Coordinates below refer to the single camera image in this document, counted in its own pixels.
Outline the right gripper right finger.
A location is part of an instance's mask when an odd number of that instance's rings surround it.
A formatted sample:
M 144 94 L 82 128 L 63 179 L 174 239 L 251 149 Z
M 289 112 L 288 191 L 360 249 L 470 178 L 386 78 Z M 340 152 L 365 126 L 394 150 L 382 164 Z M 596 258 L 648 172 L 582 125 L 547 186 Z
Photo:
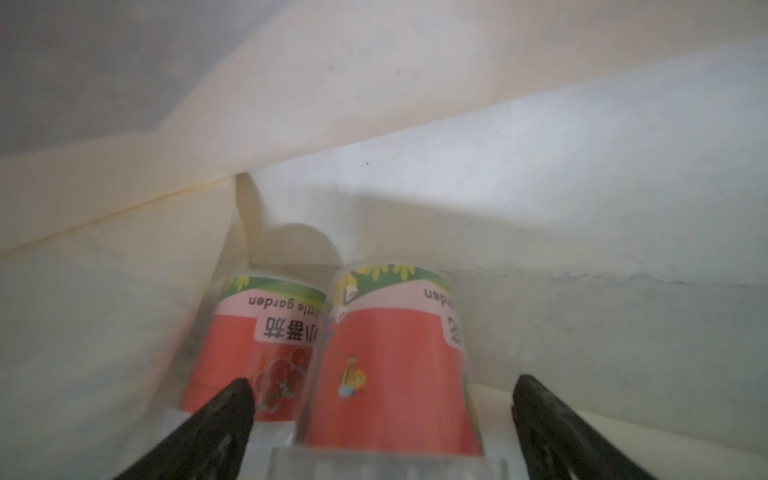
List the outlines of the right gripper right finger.
M 531 479 L 653 477 L 532 375 L 518 378 L 511 414 Z

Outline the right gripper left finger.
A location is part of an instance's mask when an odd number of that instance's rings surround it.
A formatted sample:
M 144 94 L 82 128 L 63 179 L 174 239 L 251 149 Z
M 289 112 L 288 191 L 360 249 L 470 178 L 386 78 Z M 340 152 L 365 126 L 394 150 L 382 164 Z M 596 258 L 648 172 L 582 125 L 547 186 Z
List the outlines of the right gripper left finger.
M 245 378 L 235 379 L 116 478 L 235 479 L 254 415 L 252 387 Z

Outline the red jar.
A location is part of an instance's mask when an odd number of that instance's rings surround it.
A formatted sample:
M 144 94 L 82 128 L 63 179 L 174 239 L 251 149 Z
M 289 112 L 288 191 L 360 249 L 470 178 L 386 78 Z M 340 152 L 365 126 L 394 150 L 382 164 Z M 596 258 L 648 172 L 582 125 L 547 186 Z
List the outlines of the red jar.
M 326 293 L 262 271 L 225 280 L 179 407 L 194 413 L 236 379 L 254 395 L 257 422 L 296 419 Z
M 453 294 L 437 271 L 380 260 L 331 282 L 296 440 L 272 479 L 503 479 L 487 457 Z

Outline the cream canvas tote bag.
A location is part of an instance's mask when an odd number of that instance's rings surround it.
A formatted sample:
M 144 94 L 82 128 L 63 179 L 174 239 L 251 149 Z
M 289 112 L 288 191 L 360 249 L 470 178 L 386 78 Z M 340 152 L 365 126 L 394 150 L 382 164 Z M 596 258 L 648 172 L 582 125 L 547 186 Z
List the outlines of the cream canvas tote bag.
M 3 478 L 148 450 L 228 272 L 368 258 L 447 276 L 513 477 L 530 373 L 765 478 L 766 3 L 2 3 Z

